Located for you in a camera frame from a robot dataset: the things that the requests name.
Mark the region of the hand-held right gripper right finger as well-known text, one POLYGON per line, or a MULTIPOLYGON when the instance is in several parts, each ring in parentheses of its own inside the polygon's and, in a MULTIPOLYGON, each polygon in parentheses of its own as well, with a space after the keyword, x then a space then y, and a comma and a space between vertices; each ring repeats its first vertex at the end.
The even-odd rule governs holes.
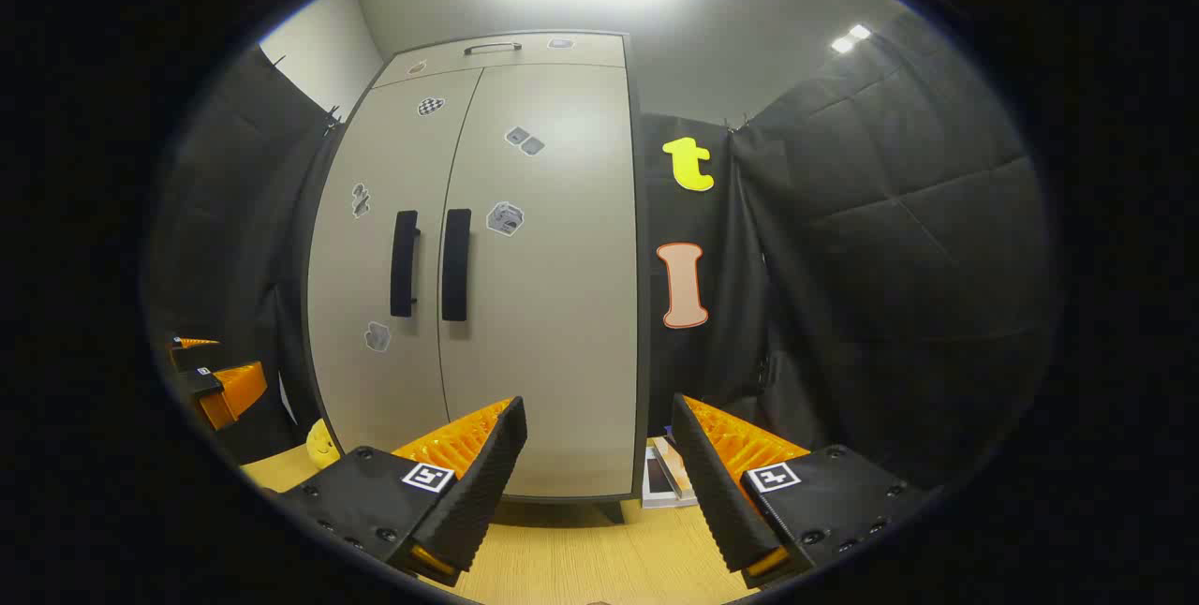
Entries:
POLYGON ((845 446, 809 450, 677 394, 671 436, 725 567, 769 588, 860 553, 930 491, 845 446))

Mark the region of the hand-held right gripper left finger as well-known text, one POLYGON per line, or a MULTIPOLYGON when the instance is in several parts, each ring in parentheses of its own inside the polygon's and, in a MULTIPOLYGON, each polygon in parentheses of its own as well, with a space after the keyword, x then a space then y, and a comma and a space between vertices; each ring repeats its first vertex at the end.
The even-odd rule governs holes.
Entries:
POLYGON ((360 446, 275 501, 342 544, 454 586, 470 570, 528 438, 522 397, 394 450, 360 446))

